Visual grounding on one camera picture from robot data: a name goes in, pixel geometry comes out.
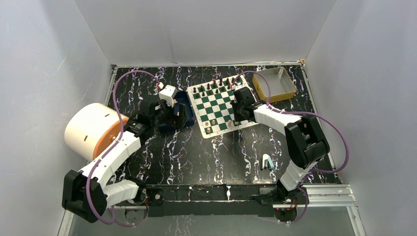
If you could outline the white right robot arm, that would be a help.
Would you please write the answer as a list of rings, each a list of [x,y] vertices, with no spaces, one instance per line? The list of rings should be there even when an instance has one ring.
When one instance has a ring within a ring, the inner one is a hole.
[[[296,198],[296,189],[302,179],[330,151],[317,118],[274,111],[257,101],[247,86],[233,86],[232,91],[234,100],[231,104],[236,121],[267,125],[285,136],[291,160],[277,182],[277,198],[284,204],[290,203]]]

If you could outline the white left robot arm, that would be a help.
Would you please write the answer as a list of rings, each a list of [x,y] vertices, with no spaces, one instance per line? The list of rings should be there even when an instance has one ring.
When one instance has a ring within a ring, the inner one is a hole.
[[[169,106],[165,100],[149,103],[130,117],[100,103],[82,108],[68,123],[64,140],[88,164],[64,176],[62,207],[94,223],[123,201],[144,203],[147,192],[142,181],[129,178],[109,184],[111,176],[149,140],[157,126],[178,129],[187,120],[184,104]]]

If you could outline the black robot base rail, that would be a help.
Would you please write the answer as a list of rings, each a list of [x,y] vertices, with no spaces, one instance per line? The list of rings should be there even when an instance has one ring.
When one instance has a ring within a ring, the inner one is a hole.
[[[139,194],[117,206],[144,209],[149,217],[254,215],[290,224],[309,204],[304,187],[287,191],[278,184],[148,185]]]

